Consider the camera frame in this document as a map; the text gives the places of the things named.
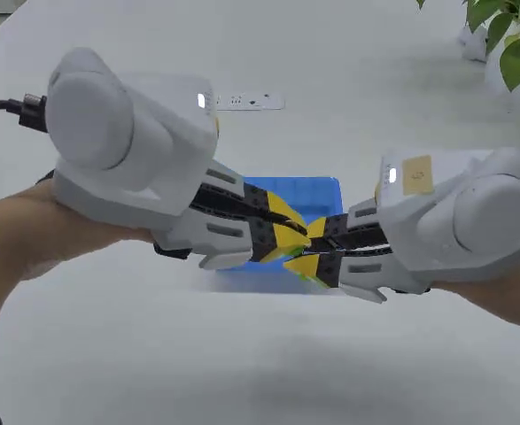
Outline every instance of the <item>blue object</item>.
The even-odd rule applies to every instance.
[[[307,224],[319,217],[342,213],[340,184],[333,177],[245,177],[246,183],[270,190],[303,216]],[[283,272],[279,259],[270,263],[246,263],[228,271]]]

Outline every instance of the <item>yellow fingertip pad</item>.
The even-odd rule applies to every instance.
[[[326,222],[326,217],[321,217],[313,221],[307,226],[307,236],[310,238],[322,237],[322,235],[324,235],[324,225]]]
[[[292,221],[299,224],[302,228],[306,228],[307,224],[301,217],[301,214],[293,210],[290,206],[287,205],[285,201],[283,201],[278,195],[273,192],[267,190],[268,193],[268,202],[269,202],[269,211],[273,213],[282,214],[285,217],[289,217]]]
[[[311,240],[296,230],[280,224],[274,224],[273,227],[276,234],[277,247],[261,259],[260,263],[268,263],[284,255],[291,255],[299,248],[311,246]]]
[[[316,278],[316,269],[319,266],[319,254],[305,255],[303,257],[297,257],[296,259],[290,259],[283,263],[290,272],[294,274],[300,274],[310,279]]]

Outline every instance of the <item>power strip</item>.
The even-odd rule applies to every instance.
[[[280,93],[267,91],[221,93],[216,100],[217,111],[264,111],[285,107]]]

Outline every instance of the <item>sticker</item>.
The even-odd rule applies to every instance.
[[[431,155],[406,159],[403,168],[403,195],[422,195],[433,192]]]

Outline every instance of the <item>white tabletop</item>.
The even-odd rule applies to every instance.
[[[460,1],[29,0],[0,27],[0,98],[42,94],[79,45],[117,72],[281,91],[283,111],[221,115],[217,158],[335,176],[350,205],[388,147],[520,146],[460,58],[462,22]],[[0,114],[0,197],[55,157]],[[0,318],[5,423],[520,423],[520,328],[457,296],[214,292],[223,279],[123,243],[21,285]]]

